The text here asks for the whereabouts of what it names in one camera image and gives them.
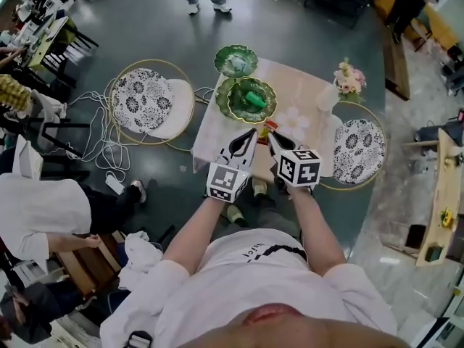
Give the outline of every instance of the green object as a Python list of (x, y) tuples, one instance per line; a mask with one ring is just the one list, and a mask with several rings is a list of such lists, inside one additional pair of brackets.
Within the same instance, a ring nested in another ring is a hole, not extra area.
[(237, 80), (234, 78), (227, 78), (223, 81), (222, 84), (219, 85), (219, 88), (217, 88), (216, 91), (216, 104), (219, 107), (219, 110), (224, 116), (232, 120), (237, 120), (237, 117), (235, 117), (229, 109), (229, 99), (227, 95), (229, 94), (229, 91), (232, 89), (232, 86), (236, 81)]
[(427, 249), (427, 253), (425, 256), (425, 261), (426, 262), (433, 262), (435, 260), (438, 260), (440, 258), (440, 255), (442, 254), (443, 248), (441, 246), (430, 246)]
[(246, 94), (245, 99), (257, 107), (264, 108), (266, 106), (266, 102), (263, 101), (259, 95), (257, 95), (256, 93), (253, 93), (252, 91), (249, 91)]
[(228, 78), (249, 76), (257, 66), (256, 53), (243, 45), (225, 46), (216, 53), (215, 68)]
[[(265, 103), (264, 107), (247, 101), (248, 93), (255, 93)], [(228, 108), (239, 120), (246, 123), (262, 123), (274, 115), (277, 108), (276, 93), (267, 83), (256, 78), (237, 80), (228, 92)]]

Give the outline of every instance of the pink flower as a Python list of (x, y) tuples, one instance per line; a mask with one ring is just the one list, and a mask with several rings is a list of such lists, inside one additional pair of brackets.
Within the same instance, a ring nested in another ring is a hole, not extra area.
[(353, 70), (356, 80), (360, 83), (361, 86), (365, 86), (365, 76), (359, 70)]
[(343, 92), (343, 94), (348, 94), (349, 93), (349, 85), (348, 84), (343, 84), (341, 86), (341, 91)]

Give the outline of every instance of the red object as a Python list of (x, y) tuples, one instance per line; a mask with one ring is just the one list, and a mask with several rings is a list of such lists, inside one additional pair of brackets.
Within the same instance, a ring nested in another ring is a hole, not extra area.
[(263, 320), (268, 320), (269, 318), (277, 317), (279, 315), (301, 316), (302, 314), (287, 304), (266, 304), (251, 311), (250, 314), (245, 317), (242, 325), (252, 325)]

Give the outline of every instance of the shoe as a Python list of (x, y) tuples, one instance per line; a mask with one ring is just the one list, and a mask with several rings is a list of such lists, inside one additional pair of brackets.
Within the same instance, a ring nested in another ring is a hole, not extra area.
[(258, 194), (266, 194), (268, 192), (268, 185), (266, 182), (260, 181), (256, 178), (252, 179), (252, 187), (254, 197), (256, 197)]
[(131, 186), (136, 187), (140, 191), (140, 199), (138, 202), (144, 204), (146, 201), (146, 190), (144, 184), (141, 181), (134, 181)]
[(229, 13), (232, 10), (227, 4), (213, 4), (212, 8), (214, 10), (220, 10), (222, 13)]
[(396, 32), (392, 31), (391, 35), (393, 36), (393, 41), (397, 44), (401, 43), (401, 35), (398, 35)]
[(198, 13), (198, 7), (200, 6), (200, 3), (196, 3), (196, 4), (189, 4), (188, 5), (188, 13), (190, 15), (195, 15), (196, 13)]
[(244, 219), (244, 215), (237, 206), (229, 205), (227, 208), (227, 219), (229, 219), (229, 222), (235, 223), (238, 219)]

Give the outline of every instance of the white flower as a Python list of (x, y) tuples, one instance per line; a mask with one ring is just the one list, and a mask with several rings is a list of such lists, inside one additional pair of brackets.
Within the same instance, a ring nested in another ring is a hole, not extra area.
[(300, 142), (305, 140), (305, 129), (310, 127), (310, 121), (300, 115), (296, 107), (289, 107), (286, 112), (279, 112), (275, 116), (275, 121), (278, 123), (277, 130), (282, 134), (293, 136)]

